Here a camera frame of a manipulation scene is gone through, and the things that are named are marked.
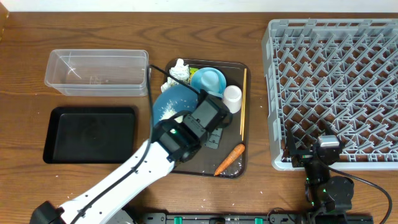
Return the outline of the orange carrot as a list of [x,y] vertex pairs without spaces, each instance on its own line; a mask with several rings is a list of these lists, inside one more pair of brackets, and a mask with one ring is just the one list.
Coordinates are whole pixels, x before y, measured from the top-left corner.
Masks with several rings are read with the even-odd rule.
[[238,144],[215,170],[214,176],[220,175],[227,169],[246,149],[244,144]]

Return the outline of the white cup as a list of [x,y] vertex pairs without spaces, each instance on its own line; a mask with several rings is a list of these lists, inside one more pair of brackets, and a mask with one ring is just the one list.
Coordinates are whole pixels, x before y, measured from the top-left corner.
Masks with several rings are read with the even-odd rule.
[[223,92],[223,103],[228,107],[232,114],[241,109],[242,91],[238,86],[227,86]]

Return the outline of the light blue bowl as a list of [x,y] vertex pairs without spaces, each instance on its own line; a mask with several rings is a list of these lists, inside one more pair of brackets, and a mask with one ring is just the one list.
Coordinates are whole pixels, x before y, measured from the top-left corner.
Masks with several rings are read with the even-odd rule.
[[205,67],[193,74],[190,85],[196,90],[205,90],[211,95],[222,98],[226,89],[226,79],[218,69]]

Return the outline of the dark blue plate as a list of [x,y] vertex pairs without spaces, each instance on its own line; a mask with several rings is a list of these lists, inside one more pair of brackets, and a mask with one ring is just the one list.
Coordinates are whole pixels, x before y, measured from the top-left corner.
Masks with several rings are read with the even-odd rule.
[[180,111],[194,111],[198,96],[185,86],[175,85],[165,90],[153,105],[154,124]]

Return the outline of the light blue cup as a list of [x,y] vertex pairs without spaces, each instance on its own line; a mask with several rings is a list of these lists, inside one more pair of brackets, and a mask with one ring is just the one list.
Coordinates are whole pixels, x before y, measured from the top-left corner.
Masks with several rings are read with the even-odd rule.
[[209,70],[203,72],[200,78],[201,88],[207,92],[218,93],[220,91],[220,79],[216,72]]

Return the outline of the white rice pile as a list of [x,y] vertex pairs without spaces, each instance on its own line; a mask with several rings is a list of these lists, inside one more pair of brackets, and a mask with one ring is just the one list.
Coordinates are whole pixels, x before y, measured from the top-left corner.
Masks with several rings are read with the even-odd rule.
[[186,100],[162,100],[158,103],[158,121],[166,120],[187,109]]

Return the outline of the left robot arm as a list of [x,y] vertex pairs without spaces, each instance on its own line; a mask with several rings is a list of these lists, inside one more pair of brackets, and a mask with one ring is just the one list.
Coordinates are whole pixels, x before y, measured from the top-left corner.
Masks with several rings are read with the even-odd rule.
[[221,98],[201,91],[192,112],[183,118],[163,119],[151,129],[150,138],[101,182],[59,207],[46,201],[32,213],[35,223],[107,223],[147,186],[168,175],[178,163],[192,159],[209,135],[232,120]]

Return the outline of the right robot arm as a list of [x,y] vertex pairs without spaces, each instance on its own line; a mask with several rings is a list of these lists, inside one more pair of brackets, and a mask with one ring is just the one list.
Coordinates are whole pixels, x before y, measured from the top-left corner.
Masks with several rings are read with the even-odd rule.
[[307,179],[305,196],[313,208],[295,219],[295,223],[348,223],[346,211],[352,209],[354,183],[348,177],[330,175],[343,150],[341,142],[330,128],[309,148],[300,150],[294,135],[287,129],[286,148],[293,167],[303,167]]

